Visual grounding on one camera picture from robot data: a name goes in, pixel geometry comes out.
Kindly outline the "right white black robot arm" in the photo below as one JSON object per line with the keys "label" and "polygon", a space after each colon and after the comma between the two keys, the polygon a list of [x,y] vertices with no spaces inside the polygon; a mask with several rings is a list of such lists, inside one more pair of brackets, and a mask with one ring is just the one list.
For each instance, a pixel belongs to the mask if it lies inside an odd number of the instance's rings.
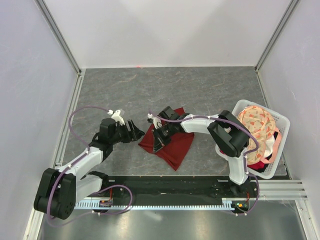
{"label": "right white black robot arm", "polygon": [[178,133],[200,133],[210,135],[218,150],[225,155],[229,166],[229,191],[235,197],[247,191],[249,171],[247,155],[259,148],[259,143],[250,131],[228,110],[215,115],[178,114],[170,106],[160,113],[147,114],[154,125],[153,152],[168,146]]}

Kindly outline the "dark red cloth napkin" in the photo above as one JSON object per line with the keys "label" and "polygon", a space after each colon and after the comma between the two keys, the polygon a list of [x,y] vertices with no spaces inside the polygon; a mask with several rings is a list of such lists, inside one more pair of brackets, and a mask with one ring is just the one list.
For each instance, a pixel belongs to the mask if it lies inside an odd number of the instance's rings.
{"label": "dark red cloth napkin", "polygon": [[171,142],[168,145],[161,148],[156,153],[153,153],[153,129],[154,125],[152,124],[138,145],[146,152],[163,159],[173,170],[176,171],[187,155],[195,135],[193,133],[176,133],[171,137]]}

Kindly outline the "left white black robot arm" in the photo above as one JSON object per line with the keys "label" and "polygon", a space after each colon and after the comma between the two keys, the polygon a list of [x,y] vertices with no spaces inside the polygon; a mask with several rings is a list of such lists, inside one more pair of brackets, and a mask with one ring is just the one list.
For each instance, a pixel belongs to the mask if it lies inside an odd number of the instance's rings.
{"label": "left white black robot arm", "polygon": [[114,145],[136,142],[144,135],[132,120],[121,125],[112,118],[103,119],[99,131],[78,157],[43,172],[33,202],[34,210],[65,220],[84,198],[106,196],[110,191],[109,176],[93,168],[109,157]]}

